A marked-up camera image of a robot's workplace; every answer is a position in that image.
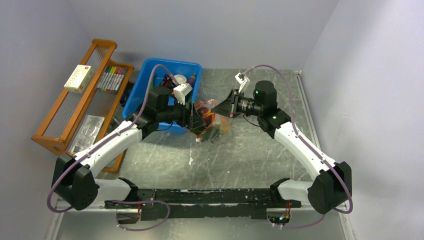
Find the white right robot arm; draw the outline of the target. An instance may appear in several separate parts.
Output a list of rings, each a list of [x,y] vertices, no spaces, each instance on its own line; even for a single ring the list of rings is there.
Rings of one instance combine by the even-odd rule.
[[[252,98],[232,89],[211,111],[227,118],[256,116],[262,131],[288,149],[306,169],[311,181],[282,179],[271,186],[269,199],[275,207],[298,201],[309,203],[322,215],[331,210],[343,214],[353,211],[351,167],[345,161],[336,162],[305,137],[294,118],[278,107],[277,90],[270,81],[256,83]]]

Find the orange toy pineapple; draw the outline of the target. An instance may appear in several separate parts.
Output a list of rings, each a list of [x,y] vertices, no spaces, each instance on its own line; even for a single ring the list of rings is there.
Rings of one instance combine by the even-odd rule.
[[[228,122],[215,121],[200,135],[200,142],[218,144],[224,141],[229,133],[230,124]]]

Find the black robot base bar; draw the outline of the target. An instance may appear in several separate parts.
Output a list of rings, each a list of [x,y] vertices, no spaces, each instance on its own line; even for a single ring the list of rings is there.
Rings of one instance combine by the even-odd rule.
[[[268,210],[300,208],[297,200],[284,200],[276,186],[268,188],[137,188],[131,191],[125,203],[105,201],[106,209],[138,210],[140,220],[195,218],[237,218],[266,220]]]

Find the dark red toy fruit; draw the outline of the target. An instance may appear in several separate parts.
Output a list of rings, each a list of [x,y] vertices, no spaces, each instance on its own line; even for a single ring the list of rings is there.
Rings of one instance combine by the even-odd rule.
[[[196,111],[199,114],[199,116],[202,117],[202,119],[205,121],[207,126],[212,124],[215,114],[212,113],[208,107],[203,106],[198,108]]]

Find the clear zip top bag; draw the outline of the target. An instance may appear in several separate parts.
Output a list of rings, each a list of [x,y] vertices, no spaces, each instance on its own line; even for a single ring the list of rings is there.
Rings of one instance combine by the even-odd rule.
[[[216,104],[216,102],[215,102],[215,100],[214,99],[210,99],[210,100],[207,100],[207,101],[200,101],[199,103],[197,103],[196,105],[195,105],[195,107],[196,107],[196,109],[198,109],[198,108],[200,108],[200,107],[207,107],[207,108],[209,108],[210,109],[210,111],[211,111],[211,109],[213,108],[213,107],[215,107],[217,104]],[[214,113],[214,118],[213,118],[213,122],[227,122],[227,123],[229,123],[229,125],[230,125],[230,120],[227,118],[227,117],[224,117],[224,116],[221,116],[221,115],[219,115],[219,114],[215,114]],[[224,138],[224,141],[222,141],[222,142],[220,142],[220,143],[218,143],[218,144],[213,144],[213,143],[209,143],[209,142],[204,142],[204,143],[201,143],[200,142],[200,135],[207,129],[207,127],[208,126],[210,126],[210,125],[207,125],[207,126],[205,126],[204,128],[201,128],[201,129],[199,129],[199,130],[194,130],[194,131],[192,131],[192,133],[195,135],[195,142],[198,144],[198,145],[200,145],[200,144],[211,144],[211,145],[220,145],[220,144],[224,144],[224,143],[227,143],[227,142],[229,142],[230,141],[230,139],[232,138],[232,130],[231,130],[231,126],[230,126],[230,133],[227,135],[227,137],[226,138]]]

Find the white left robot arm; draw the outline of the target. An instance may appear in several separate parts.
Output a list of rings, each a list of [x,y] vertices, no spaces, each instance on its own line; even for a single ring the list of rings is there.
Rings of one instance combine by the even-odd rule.
[[[190,131],[202,130],[206,121],[193,102],[168,104],[171,90],[156,86],[146,93],[136,111],[111,133],[74,155],[59,156],[55,163],[50,199],[53,193],[66,201],[69,210],[83,210],[96,202],[120,203],[126,208],[139,201],[138,187],[125,178],[96,179],[100,171],[124,150],[159,129],[160,123],[177,123]]]

